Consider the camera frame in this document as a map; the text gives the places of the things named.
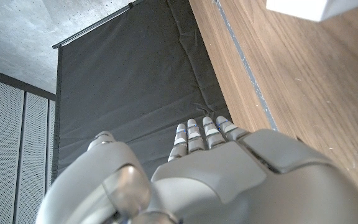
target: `wood grain surface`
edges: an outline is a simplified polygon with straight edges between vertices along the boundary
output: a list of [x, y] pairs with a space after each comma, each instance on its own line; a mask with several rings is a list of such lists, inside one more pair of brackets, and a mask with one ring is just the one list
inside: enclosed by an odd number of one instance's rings
[[[358, 8], [316, 23], [268, 11], [263, 0], [219, 2], [280, 132], [330, 157], [358, 186]], [[190, 3], [234, 122], [266, 128], [217, 4]]]

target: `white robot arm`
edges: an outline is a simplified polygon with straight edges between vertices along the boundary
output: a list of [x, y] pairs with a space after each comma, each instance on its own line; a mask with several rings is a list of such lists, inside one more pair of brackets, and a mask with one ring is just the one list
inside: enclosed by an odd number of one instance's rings
[[37, 223], [358, 223], [358, 189], [327, 157], [222, 116], [179, 124], [151, 181], [129, 146], [99, 133], [52, 184]]

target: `acoustic wall panel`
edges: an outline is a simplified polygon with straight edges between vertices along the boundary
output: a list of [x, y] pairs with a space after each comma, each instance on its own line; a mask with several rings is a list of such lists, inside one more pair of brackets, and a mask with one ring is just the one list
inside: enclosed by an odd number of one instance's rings
[[12, 223], [24, 91], [0, 83], [0, 223]]
[[55, 102], [49, 101], [49, 130], [48, 130], [48, 167], [47, 167], [47, 188], [52, 184], [52, 159], [53, 159], [53, 135], [55, 134]]
[[27, 94], [16, 223], [35, 223], [45, 193], [48, 100]]

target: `black curtain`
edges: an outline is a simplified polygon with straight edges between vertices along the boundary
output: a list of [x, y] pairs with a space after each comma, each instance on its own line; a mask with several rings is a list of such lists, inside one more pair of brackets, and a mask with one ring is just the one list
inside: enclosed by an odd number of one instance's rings
[[188, 0], [145, 0], [59, 48], [53, 169], [108, 130], [151, 177], [177, 124], [205, 115], [230, 118]]

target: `concrete wall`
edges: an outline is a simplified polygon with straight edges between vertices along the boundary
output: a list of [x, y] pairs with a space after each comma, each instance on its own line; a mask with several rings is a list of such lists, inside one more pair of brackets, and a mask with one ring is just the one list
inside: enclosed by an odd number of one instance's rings
[[0, 72], [55, 93], [52, 45], [131, 0], [0, 0]]

